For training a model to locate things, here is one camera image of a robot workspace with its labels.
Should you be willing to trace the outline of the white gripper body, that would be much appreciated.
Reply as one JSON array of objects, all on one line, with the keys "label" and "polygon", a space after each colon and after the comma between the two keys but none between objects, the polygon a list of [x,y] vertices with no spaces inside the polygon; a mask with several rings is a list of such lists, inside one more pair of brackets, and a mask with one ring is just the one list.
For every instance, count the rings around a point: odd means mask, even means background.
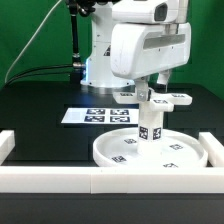
[{"label": "white gripper body", "polygon": [[138,79],[186,64],[190,56],[189,0],[121,0],[112,7],[113,74]]}]

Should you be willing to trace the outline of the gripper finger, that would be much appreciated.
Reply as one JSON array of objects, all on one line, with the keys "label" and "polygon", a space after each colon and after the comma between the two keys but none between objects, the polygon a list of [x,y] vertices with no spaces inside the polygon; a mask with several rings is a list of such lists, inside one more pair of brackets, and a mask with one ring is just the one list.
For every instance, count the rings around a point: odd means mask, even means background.
[{"label": "gripper finger", "polygon": [[172,70],[164,70],[158,73],[157,83],[160,85],[167,85],[171,76]]},{"label": "gripper finger", "polygon": [[148,87],[148,78],[141,77],[134,80],[137,99],[139,101],[148,101],[150,96],[150,91]]}]

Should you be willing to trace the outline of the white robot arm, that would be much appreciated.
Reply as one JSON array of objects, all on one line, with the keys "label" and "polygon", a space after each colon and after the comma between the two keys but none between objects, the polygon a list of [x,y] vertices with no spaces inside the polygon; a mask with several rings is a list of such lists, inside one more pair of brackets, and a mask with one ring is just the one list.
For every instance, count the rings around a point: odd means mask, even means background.
[{"label": "white robot arm", "polygon": [[189,0],[89,0],[92,51],[83,85],[101,93],[137,87],[148,95],[148,78],[157,74],[156,89],[165,92],[172,69],[187,63],[191,26]]}]

